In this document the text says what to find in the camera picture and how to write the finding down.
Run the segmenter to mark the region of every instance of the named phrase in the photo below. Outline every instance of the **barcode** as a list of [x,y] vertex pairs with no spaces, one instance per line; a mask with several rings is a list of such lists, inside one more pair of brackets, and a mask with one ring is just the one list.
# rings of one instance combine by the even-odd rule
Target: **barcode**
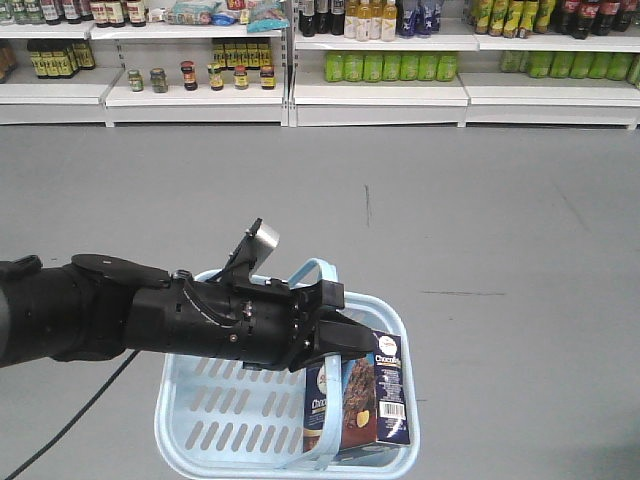
[[380,402],[380,416],[384,418],[397,418],[406,420],[404,405],[401,403]]

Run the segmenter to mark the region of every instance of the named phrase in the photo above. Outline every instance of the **yellow bottle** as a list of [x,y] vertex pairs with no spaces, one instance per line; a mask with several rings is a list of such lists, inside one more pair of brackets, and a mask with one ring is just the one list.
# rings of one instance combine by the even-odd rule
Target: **yellow bottle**
[[371,4],[371,40],[379,40],[382,35],[382,0],[373,0]]
[[356,40],[366,42],[371,35],[371,6],[369,0],[360,0],[358,19],[356,20]]
[[344,16],[344,38],[356,38],[356,20],[358,19],[358,0],[349,0]]
[[382,11],[382,33],[381,38],[385,42],[392,42],[396,39],[396,18],[398,7],[396,0],[387,0],[387,4]]

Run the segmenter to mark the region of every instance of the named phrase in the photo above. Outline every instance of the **plastic basket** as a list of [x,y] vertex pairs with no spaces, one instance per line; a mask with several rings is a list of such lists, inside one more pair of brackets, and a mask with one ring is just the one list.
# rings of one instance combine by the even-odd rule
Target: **plastic basket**
[[[289,279],[291,286],[318,270],[337,280],[333,265],[311,259]],[[205,280],[217,271],[201,273]],[[255,276],[252,281],[264,283]],[[383,301],[345,294],[343,313],[371,328],[402,336],[403,374],[411,445],[337,462],[342,428],[339,356],[325,359],[327,410],[316,446],[302,453],[305,372],[249,371],[241,362],[166,355],[155,414],[155,435],[165,461],[193,479],[392,479],[413,465],[420,429],[407,334]]]

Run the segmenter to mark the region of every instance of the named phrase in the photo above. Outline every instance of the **robotic hand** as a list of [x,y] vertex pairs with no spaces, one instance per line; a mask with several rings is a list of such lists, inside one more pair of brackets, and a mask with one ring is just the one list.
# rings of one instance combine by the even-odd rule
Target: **robotic hand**
[[109,360],[133,348],[295,371],[330,354],[372,351],[369,329],[338,312],[341,284],[250,281],[277,242],[256,220],[205,282],[104,255],[47,269],[37,256],[0,262],[0,367],[43,357]]

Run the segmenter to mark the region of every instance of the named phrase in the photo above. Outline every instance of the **chocolate box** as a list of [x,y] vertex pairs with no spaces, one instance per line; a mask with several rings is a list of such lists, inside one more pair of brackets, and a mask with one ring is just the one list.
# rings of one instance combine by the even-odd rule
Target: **chocolate box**
[[[342,365],[342,441],[337,459],[409,444],[400,337],[373,331],[376,350]],[[324,366],[307,369],[303,450],[320,438],[326,410]]]

